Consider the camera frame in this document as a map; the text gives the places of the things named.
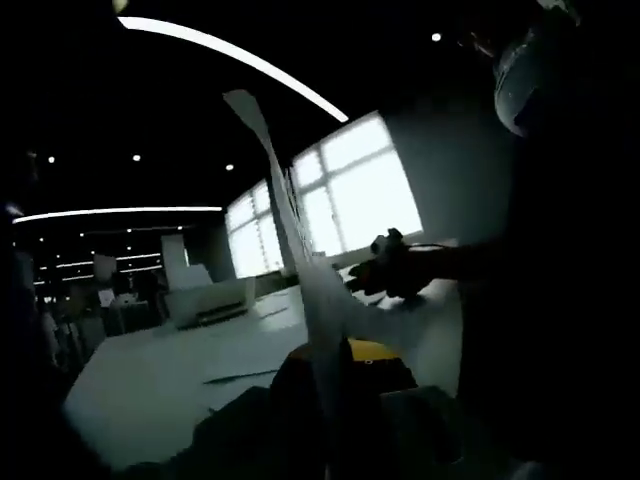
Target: bright window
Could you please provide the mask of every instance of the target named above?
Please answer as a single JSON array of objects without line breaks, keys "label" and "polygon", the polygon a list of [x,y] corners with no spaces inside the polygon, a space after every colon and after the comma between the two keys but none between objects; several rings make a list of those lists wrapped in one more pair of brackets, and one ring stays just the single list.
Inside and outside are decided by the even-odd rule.
[{"label": "bright window", "polygon": [[294,179],[313,250],[327,256],[370,245],[395,227],[422,230],[411,188],[375,113],[294,160]]},{"label": "bright window", "polygon": [[236,277],[255,277],[282,268],[265,181],[236,200],[225,218]]}]

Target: desk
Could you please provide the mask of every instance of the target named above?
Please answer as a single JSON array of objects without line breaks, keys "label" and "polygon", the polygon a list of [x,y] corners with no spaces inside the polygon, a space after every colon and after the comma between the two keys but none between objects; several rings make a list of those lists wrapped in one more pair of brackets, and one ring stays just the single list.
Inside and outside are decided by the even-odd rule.
[{"label": "desk", "polygon": [[[403,338],[409,342],[406,352],[398,353],[419,384],[455,394],[460,303],[451,284],[435,284],[424,292],[433,299],[428,313],[416,311],[428,321],[398,326],[407,330]],[[384,307],[394,308],[397,302],[387,300]],[[278,368],[306,341],[299,287],[267,295],[252,311],[221,324],[187,331],[165,324],[108,338],[71,389],[65,412],[85,442],[115,470],[164,461],[190,445],[193,428],[210,407],[220,408],[251,385],[269,385],[273,374],[224,385],[204,382]]]}]

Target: ceiling light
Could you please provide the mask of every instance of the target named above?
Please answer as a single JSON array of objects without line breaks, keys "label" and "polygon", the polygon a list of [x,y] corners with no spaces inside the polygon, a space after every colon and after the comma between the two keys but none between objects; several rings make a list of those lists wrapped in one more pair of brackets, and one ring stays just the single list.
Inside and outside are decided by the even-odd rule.
[{"label": "ceiling light", "polygon": [[160,213],[160,212],[220,212],[220,207],[127,207],[127,208],[98,208],[95,210],[70,210],[68,212],[38,213],[21,218],[14,218],[13,223],[45,220],[48,218],[75,217],[78,215],[100,215],[107,213]]},{"label": "ceiling light", "polygon": [[120,272],[121,273],[142,272],[143,270],[155,270],[156,268],[162,268],[162,265],[153,265],[151,267],[141,267],[141,268],[129,268],[127,270],[120,270]]},{"label": "ceiling light", "polygon": [[329,115],[332,115],[340,122],[346,122],[349,118],[331,105],[327,100],[322,98],[316,92],[311,90],[306,85],[300,83],[291,75],[283,72],[279,68],[271,65],[269,62],[264,61],[260,57],[236,47],[235,45],[225,42],[213,35],[194,30],[192,28],[183,27],[182,25],[176,25],[175,23],[162,22],[160,20],[153,20],[150,18],[140,17],[118,17],[122,24],[130,30],[143,30],[145,32],[160,33],[162,35],[168,35],[170,37],[180,38],[188,42],[197,43],[203,47],[210,48],[216,52],[223,53],[235,58],[236,60],[261,71],[262,73],[269,75],[274,80],[286,85],[294,92],[299,93],[307,100],[315,103],[318,107],[322,108]]},{"label": "ceiling light", "polygon": [[159,257],[160,253],[148,253],[146,255],[132,255],[130,257],[118,257],[116,260],[135,260],[136,258],[151,258],[151,257]]},{"label": "ceiling light", "polygon": [[67,278],[63,278],[62,281],[69,282],[71,280],[82,280],[83,278],[93,278],[93,275],[79,275],[77,277],[67,277]]},{"label": "ceiling light", "polygon": [[79,267],[82,265],[92,265],[92,264],[93,262],[61,263],[60,265],[56,265],[56,268]]}]

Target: ceiling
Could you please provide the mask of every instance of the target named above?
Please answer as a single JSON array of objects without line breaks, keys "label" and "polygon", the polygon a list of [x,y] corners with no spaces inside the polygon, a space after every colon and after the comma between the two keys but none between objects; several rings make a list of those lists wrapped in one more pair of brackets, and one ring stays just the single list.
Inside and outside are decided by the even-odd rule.
[{"label": "ceiling", "polygon": [[[37,155],[37,181],[16,194],[26,214],[226,207],[264,178],[267,167],[257,140],[222,100],[232,89],[257,98],[283,164],[342,125],[237,60],[183,40],[126,30],[109,0],[48,3],[24,8],[14,25],[16,42],[25,46],[14,58],[14,150]],[[455,41],[460,3],[130,0],[122,15],[215,35],[279,67],[356,119],[428,91],[434,82],[476,81],[464,70],[473,52]],[[431,41],[434,32],[442,33],[441,42]],[[235,168],[227,171],[227,164]],[[165,230],[147,229],[175,231],[222,215],[25,222],[16,225],[15,240],[43,266],[55,262],[58,252],[80,261],[93,250],[91,239],[116,256],[125,255],[127,246],[153,253]],[[133,236],[128,228],[136,229]],[[92,233],[82,238],[81,232]]]}]

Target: white table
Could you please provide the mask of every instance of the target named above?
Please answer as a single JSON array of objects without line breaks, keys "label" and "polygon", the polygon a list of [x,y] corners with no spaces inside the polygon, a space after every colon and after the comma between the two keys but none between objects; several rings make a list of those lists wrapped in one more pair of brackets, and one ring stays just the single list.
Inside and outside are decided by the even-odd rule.
[{"label": "white table", "polygon": [[[399,353],[419,384],[455,394],[462,341],[457,292],[438,283],[425,296],[433,299],[428,320],[398,326],[411,344]],[[395,303],[386,299],[383,306]],[[278,368],[306,341],[298,287],[268,295],[251,312],[221,324],[187,331],[164,325],[109,338],[80,374],[65,411],[112,468],[164,461],[190,445],[209,408],[221,408],[252,385],[268,386],[273,374],[204,382]]]}]

